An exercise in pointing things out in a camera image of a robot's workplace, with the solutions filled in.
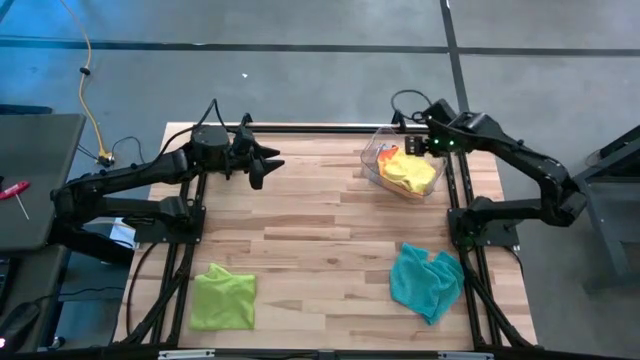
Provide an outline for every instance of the yellow sponge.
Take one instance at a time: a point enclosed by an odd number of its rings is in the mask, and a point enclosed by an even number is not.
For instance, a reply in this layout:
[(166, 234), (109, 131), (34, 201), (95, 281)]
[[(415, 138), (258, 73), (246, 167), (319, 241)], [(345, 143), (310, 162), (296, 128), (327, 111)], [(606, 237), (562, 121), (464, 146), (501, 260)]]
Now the yellow sponge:
[(396, 151), (380, 168), (380, 175), (412, 193), (424, 195), (436, 171), (424, 158)]

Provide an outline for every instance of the power cord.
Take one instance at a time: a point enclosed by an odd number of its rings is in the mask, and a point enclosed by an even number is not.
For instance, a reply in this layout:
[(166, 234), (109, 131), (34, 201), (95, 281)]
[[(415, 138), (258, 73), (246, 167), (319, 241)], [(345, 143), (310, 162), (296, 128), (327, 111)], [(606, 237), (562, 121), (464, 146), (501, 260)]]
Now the power cord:
[(67, 12), (69, 13), (69, 15), (71, 15), (71, 18), (73, 18), (73, 21), (78, 26), (78, 29), (80, 30), (80, 32), (82, 32), (84, 41), (87, 43), (87, 49), (89, 52), (87, 54), (86, 63), (84, 64), (83, 67), (80, 68), (80, 73), (82, 73), (82, 77), (80, 78), (80, 85), (78, 86), (78, 99), (80, 99), (80, 104), (82, 104), (82, 107), (84, 108), (84, 112), (87, 114), (87, 116), (93, 123), (93, 129), (96, 132), (96, 138), (98, 139), (98, 146), (99, 146), (97, 161), (98, 163), (100, 163), (100, 165), (104, 167), (109, 167), (113, 165), (113, 154), (110, 152), (107, 152), (107, 150), (105, 149), (102, 142), (102, 135), (100, 134), (100, 127), (98, 126), (98, 122), (96, 121), (95, 117), (93, 116), (93, 113), (89, 109), (89, 106), (87, 106), (87, 103), (84, 101), (84, 81), (86, 80), (87, 76), (91, 75), (91, 71), (89, 70), (89, 66), (91, 65), (91, 56), (92, 56), (91, 42), (89, 41), (89, 36), (87, 35), (87, 32), (84, 29), (84, 26), (82, 25), (82, 23), (80, 22), (76, 14), (73, 12), (73, 10), (71, 10), (71, 8), (67, 5), (67, 3), (64, 0), (59, 0), (59, 1), (62, 4), (62, 6), (64, 6), (64, 8), (67, 9)]
[(142, 162), (142, 164), (146, 163), (146, 161), (144, 160), (144, 156), (142, 155), (142, 143), (140, 142), (140, 139), (138, 139), (135, 136), (127, 136), (127, 137), (123, 137), (122, 139), (116, 141), (115, 143), (113, 143), (113, 146), (111, 147), (111, 154), (115, 154), (116, 153), (116, 146), (126, 140), (134, 140), (136, 143), (138, 143), (138, 156), (140, 156), (140, 161)]
[(222, 121), (222, 116), (220, 116), (220, 110), (218, 110), (218, 100), (217, 99), (213, 99), (213, 106), (215, 107), (216, 116), (218, 117), (218, 121), (220, 122), (220, 125), (222, 125), (222, 127), (225, 130), (227, 130), (227, 132), (229, 132), (229, 129), (227, 128), (227, 125), (225, 125), (224, 121)]
[(513, 254), (513, 256), (516, 258), (516, 261), (518, 261), (518, 265), (520, 265), (520, 273), (524, 278), (524, 266), (522, 266), (522, 260), (520, 259), (520, 255), (518, 255), (518, 253), (515, 250), (513, 250), (511, 246), (505, 246), (504, 248), (507, 249), (508, 252)]
[(37, 302), (42, 301), (44, 299), (48, 299), (48, 298), (54, 297), (54, 296), (58, 296), (58, 297), (59, 296), (73, 296), (73, 295), (82, 294), (84, 292), (102, 292), (102, 291), (105, 291), (105, 290), (123, 290), (124, 291), (124, 288), (123, 287), (118, 287), (118, 286), (105, 286), (103, 288), (86, 288), (86, 289), (78, 290), (78, 291), (75, 291), (75, 292), (72, 292), (72, 293), (49, 294), (49, 295), (40, 296), (39, 298), (36, 298), (35, 300), (27, 301), (27, 302), (24, 302), (23, 304), (32, 303), (32, 304), (38, 305), (38, 304), (36, 304)]
[(393, 111), (399, 113), (405, 120), (411, 120), (415, 123), (418, 123), (418, 120), (420, 120), (418, 115), (422, 114), (421, 111), (415, 111), (413, 114), (411, 114), (411, 117), (409, 117), (409, 116), (406, 116), (402, 111), (400, 111), (400, 109), (398, 109), (398, 106), (396, 106), (396, 98), (398, 97), (398, 95), (402, 95), (402, 94), (419, 95), (427, 101), (427, 104), (429, 104), (429, 106), (433, 105), (433, 103), (431, 102), (431, 100), (427, 95), (423, 94), (421, 91), (414, 90), (414, 89), (400, 90), (391, 96), (391, 108), (393, 109)]
[(140, 269), (142, 268), (142, 264), (147, 260), (149, 254), (151, 254), (151, 250), (156, 247), (158, 243), (151, 244), (147, 250), (145, 250), (144, 254), (140, 258), (138, 265), (136, 265), (136, 270), (133, 272), (133, 276), (131, 277), (131, 285), (129, 285), (129, 293), (127, 294), (127, 306), (125, 311), (125, 325), (127, 328), (127, 336), (131, 335), (131, 299), (133, 295), (133, 286), (138, 279), (138, 273), (140, 273)]
[(219, 115), (220, 113), (217, 111), (217, 109), (218, 109), (217, 104), (218, 104), (218, 100), (216, 100), (215, 98), (214, 98), (213, 100), (211, 100), (211, 103), (209, 103), (209, 106), (207, 107), (207, 110), (205, 110), (204, 114), (202, 115), (202, 118), (200, 118), (200, 121), (198, 121), (198, 122), (197, 122), (195, 125), (193, 125), (193, 126), (190, 126), (190, 127), (186, 128), (186, 129), (184, 129), (184, 130), (180, 130), (180, 131), (178, 131), (177, 133), (173, 134), (173, 136), (171, 136), (171, 137), (169, 138), (169, 140), (167, 140), (167, 142), (164, 144), (164, 146), (162, 147), (162, 150), (160, 150), (160, 153), (158, 154), (158, 156), (156, 156), (156, 158), (155, 158), (155, 159), (153, 159), (153, 161), (152, 161), (149, 165), (147, 165), (147, 166), (143, 167), (142, 169), (140, 169), (140, 170), (138, 171), (138, 174), (141, 174), (141, 173), (142, 173), (142, 172), (144, 172), (145, 170), (150, 169), (153, 165), (155, 165), (155, 164), (160, 160), (160, 158), (162, 157), (162, 155), (164, 155), (164, 153), (167, 151), (167, 148), (169, 147), (169, 144), (171, 144), (171, 142), (172, 142), (173, 140), (175, 140), (178, 136), (180, 136), (180, 135), (182, 135), (182, 134), (184, 134), (184, 133), (187, 133), (187, 132), (189, 132), (189, 131), (192, 131), (192, 130), (195, 130), (195, 129), (199, 128), (199, 127), (200, 127), (200, 125), (202, 125), (202, 123), (207, 119), (207, 117), (209, 117), (209, 113), (211, 112), (211, 109), (212, 109), (214, 106), (216, 107), (216, 113), (218, 114), (218, 116), (220, 116), (220, 115)]

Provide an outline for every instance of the orange object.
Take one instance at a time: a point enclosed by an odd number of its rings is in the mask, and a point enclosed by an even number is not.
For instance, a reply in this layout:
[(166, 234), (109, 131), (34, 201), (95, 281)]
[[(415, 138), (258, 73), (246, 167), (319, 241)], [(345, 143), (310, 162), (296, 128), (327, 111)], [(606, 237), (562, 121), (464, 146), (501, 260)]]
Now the orange object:
[(380, 150), (380, 153), (378, 154), (378, 171), (380, 171), (381, 176), (384, 176), (384, 167), (387, 161), (393, 158), (393, 156), (398, 152), (398, 149), (399, 148), (394, 145), (391, 149)]

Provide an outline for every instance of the yellow cable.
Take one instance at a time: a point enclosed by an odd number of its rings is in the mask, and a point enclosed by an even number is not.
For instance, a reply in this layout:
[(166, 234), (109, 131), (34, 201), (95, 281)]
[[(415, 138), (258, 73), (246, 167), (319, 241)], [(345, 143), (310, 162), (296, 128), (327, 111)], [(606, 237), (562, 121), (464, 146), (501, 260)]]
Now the yellow cable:
[[(89, 36), (87, 35), (87, 32), (84, 29), (84, 26), (82, 26), (82, 23), (80, 22), (80, 20), (76, 16), (76, 14), (73, 12), (73, 10), (71, 10), (71, 8), (67, 5), (67, 3), (65, 3), (64, 0), (59, 0), (59, 1), (62, 4), (62, 6), (64, 6), (64, 8), (67, 9), (67, 12), (73, 18), (73, 21), (78, 26), (78, 29), (80, 29), (80, 31), (82, 32), (82, 36), (84, 36), (84, 41), (87, 43), (87, 49), (89, 50), (89, 54), (87, 55), (87, 62), (85, 63), (84, 68), (89, 69), (89, 66), (91, 65), (91, 54), (92, 54), (91, 42), (89, 41)], [(107, 152), (105, 150), (105, 148), (104, 148), (104, 146), (102, 144), (102, 135), (100, 134), (100, 128), (98, 127), (98, 122), (96, 121), (95, 117), (93, 116), (93, 113), (91, 113), (91, 110), (89, 110), (89, 106), (87, 106), (86, 102), (84, 101), (84, 94), (83, 94), (84, 93), (84, 80), (85, 80), (86, 77), (87, 77), (87, 75), (83, 73), (82, 74), (82, 78), (80, 78), (80, 86), (78, 87), (78, 98), (80, 99), (80, 104), (82, 104), (82, 107), (84, 108), (85, 113), (87, 114), (87, 116), (89, 117), (91, 122), (93, 123), (93, 129), (96, 131), (96, 137), (98, 138), (98, 146), (100, 147), (100, 149), (98, 151), (98, 157), (104, 157), (106, 159), (111, 159), (113, 154), (111, 154), (110, 152)]]

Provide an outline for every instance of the yellow object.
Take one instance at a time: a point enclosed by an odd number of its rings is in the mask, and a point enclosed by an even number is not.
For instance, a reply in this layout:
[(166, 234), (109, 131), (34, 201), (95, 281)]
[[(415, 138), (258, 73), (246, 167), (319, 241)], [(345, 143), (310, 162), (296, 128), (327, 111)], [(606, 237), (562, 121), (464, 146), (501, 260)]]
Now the yellow object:
[[(84, 36), (84, 41), (87, 44), (87, 50), (89, 51), (87, 54), (87, 62), (84, 64), (84, 68), (89, 70), (89, 66), (91, 65), (91, 53), (92, 53), (91, 41), (89, 41), (89, 35), (87, 35), (87, 31), (84, 29), (84, 26), (82, 26), (82, 23), (80, 22), (76, 14), (73, 12), (73, 10), (71, 10), (71, 8), (67, 5), (67, 3), (64, 0), (60, 0), (60, 3), (62, 4), (62, 6), (64, 6), (65, 9), (67, 9), (67, 12), (69, 13), (69, 15), (71, 15), (71, 18), (73, 18), (73, 21), (78, 26), (78, 29), (80, 29), (80, 32), (82, 32), (82, 36)], [(84, 80), (86, 79), (86, 77), (87, 75), (85, 73), (82, 73), (82, 77), (80, 78), (80, 86), (78, 86), (78, 98), (80, 99), (80, 104), (82, 104), (82, 108), (84, 109), (84, 112), (87, 114), (87, 116), (89, 117), (89, 120), (91, 120), (91, 123), (93, 124), (93, 130), (95, 130), (96, 132), (96, 138), (98, 139), (98, 147), (99, 147), (98, 157), (105, 158), (105, 159), (112, 159), (113, 154), (107, 151), (104, 145), (102, 144), (102, 134), (100, 134), (100, 127), (98, 126), (98, 122), (96, 121), (96, 118), (93, 116), (93, 113), (91, 112), (91, 110), (89, 110), (89, 106), (84, 101)]]
[(380, 171), (380, 175), (384, 176), (384, 167), (386, 163), (393, 158), (393, 156), (398, 152), (398, 147), (393, 146), (391, 149), (380, 150), (378, 153), (378, 170)]
[(424, 195), (436, 176), (436, 171), (424, 158), (407, 155), (401, 149), (392, 157), (382, 159), (378, 165), (380, 175), (412, 193)]

